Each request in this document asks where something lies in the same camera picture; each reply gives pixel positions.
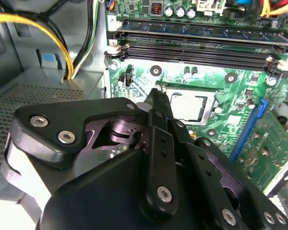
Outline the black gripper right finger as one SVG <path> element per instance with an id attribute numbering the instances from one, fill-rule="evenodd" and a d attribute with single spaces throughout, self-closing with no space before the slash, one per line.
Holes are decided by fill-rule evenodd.
<path id="1" fill-rule="evenodd" d="M 193 140 L 186 126 L 174 119 L 166 94 L 159 94 L 169 119 L 174 152 L 194 186 L 196 200 L 209 230 L 288 230 L 288 218 L 207 138 Z"/>

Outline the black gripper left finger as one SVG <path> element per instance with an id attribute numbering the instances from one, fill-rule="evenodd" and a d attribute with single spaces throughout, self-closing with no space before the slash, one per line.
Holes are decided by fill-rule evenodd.
<path id="1" fill-rule="evenodd" d="M 10 182 L 45 209 L 68 182 L 139 149 L 150 125 L 169 121 L 159 104 L 160 93 L 152 89 L 139 104 L 121 97 L 17 109 L 9 133 Z"/>

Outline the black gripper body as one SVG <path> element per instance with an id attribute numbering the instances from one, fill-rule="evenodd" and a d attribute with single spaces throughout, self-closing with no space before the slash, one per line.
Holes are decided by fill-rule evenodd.
<path id="1" fill-rule="evenodd" d="M 170 122 L 150 125 L 128 150 L 61 187 L 48 201 L 42 230 L 212 229 L 208 182 L 216 172 L 205 152 Z"/>

